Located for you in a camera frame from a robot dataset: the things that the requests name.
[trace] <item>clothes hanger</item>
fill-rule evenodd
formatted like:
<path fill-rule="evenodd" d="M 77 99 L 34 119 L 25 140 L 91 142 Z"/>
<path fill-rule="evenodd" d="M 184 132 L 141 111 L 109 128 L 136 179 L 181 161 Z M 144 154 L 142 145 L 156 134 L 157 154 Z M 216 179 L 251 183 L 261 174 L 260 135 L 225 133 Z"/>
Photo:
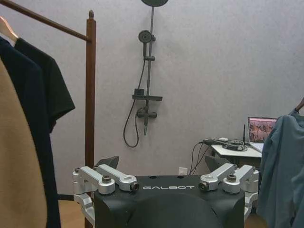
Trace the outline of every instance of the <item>clothes hanger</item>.
<path fill-rule="evenodd" d="M 12 41 L 16 42 L 19 38 L 16 33 L 13 31 L 8 22 L 0 16 L 0 33 L 10 38 Z"/>
<path fill-rule="evenodd" d="M 301 108 L 303 108 L 304 107 L 304 98 L 303 98 L 303 100 L 300 102 L 300 104 L 295 108 L 295 110 L 297 111 L 297 112 L 299 112 L 299 110 L 301 109 Z"/>

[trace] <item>baseboard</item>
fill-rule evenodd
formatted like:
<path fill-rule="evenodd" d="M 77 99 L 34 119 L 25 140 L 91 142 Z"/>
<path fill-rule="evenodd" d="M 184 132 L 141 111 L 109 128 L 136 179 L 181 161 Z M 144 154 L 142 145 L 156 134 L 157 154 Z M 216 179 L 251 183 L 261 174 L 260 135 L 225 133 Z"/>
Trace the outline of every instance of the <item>baseboard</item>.
<path fill-rule="evenodd" d="M 58 194 L 58 200 L 74 201 L 74 196 L 73 196 L 73 195 L 62 195 L 62 194 Z"/>

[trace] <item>tan coat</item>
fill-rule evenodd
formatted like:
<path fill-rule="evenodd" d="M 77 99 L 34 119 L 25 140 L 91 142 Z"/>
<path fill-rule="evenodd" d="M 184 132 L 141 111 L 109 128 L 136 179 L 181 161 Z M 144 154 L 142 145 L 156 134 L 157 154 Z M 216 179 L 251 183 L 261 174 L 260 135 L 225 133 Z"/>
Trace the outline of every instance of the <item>tan coat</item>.
<path fill-rule="evenodd" d="M 47 205 L 35 145 L 0 59 L 0 227 L 45 228 L 46 222 Z"/>

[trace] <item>white desk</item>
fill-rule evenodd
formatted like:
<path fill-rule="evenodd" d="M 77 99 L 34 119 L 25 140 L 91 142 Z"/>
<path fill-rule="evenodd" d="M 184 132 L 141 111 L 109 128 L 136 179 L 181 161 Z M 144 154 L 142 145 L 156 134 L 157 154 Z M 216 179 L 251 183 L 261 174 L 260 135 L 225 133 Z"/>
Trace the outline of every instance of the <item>white desk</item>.
<path fill-rule="evenodd" d="M 211 146 L 220 157 L 248 157 L 248 158 L 261 158 L 262 153 L 247 146 L 247 151 L 232 151 L 222 147 L 222 145 Z"/>

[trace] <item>wooden floor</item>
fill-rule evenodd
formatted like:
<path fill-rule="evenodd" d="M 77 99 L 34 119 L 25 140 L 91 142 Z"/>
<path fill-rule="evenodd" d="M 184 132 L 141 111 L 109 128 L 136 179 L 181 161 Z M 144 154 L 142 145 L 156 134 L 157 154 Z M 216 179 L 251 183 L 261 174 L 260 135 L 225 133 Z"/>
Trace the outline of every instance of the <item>wooden floor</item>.
<path fill-rule="evenodd" d="M 59 210 L 62 228 L 83 228 L 84 216 L 80 206 L 73 201 L 59 201 Z M 245 223 L 245 228 L 267 228 L 264 221 L 257 215 L 250 215 Z"/>

